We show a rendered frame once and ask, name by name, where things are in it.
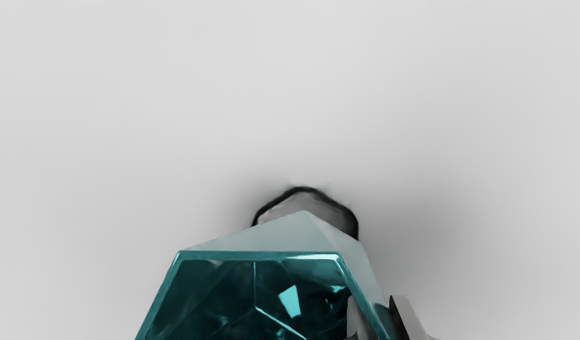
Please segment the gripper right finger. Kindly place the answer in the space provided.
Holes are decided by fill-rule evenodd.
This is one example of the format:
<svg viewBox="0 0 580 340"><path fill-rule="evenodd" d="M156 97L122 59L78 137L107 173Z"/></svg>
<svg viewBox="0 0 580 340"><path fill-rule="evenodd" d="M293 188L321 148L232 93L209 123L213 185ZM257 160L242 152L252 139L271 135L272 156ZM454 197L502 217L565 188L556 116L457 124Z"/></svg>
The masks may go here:
<svg viewBox="0 0 580 340"><path fill-rule="evenodd" d="M424 329L411 300L404 295L390 295L389 312L400 340L440 340Z"/></svg>

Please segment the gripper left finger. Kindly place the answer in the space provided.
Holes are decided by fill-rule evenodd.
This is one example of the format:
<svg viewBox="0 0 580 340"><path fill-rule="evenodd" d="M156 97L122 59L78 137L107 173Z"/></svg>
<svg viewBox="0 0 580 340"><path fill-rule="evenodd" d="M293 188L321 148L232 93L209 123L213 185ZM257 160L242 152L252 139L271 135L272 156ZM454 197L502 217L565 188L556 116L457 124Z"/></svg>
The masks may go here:
<svg viewBox="0 0 580 340"><path fill-rule="evenodd" d="M346 338L344 340L374 340L374 330L353 296L347 300Z"/></svg>

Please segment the teal faceted mug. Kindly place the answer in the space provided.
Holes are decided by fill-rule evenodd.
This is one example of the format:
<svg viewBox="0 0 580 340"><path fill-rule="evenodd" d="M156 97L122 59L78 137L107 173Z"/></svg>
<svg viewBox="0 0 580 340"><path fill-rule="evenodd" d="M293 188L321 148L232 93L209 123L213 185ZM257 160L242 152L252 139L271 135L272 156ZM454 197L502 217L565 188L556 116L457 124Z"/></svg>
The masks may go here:
<svg viewBox="0 0 580 340"><path fill-rule="evenodd" d="M363 245L307 211L180 250L136 340L400 340Z"/></svg>

